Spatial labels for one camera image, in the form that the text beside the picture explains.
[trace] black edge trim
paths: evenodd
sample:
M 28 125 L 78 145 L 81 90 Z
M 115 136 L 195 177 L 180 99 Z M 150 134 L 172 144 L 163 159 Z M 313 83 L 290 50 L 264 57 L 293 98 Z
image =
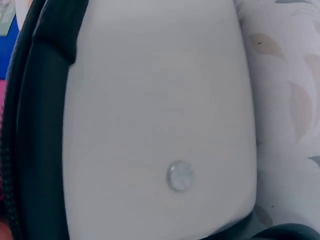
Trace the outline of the black edge trim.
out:
M 88 0 L 34 0 L 11 60 L 1 160 L 15 240 L 69 239 L 63 114 L 69 66 L 76 60 L 87 5 Z

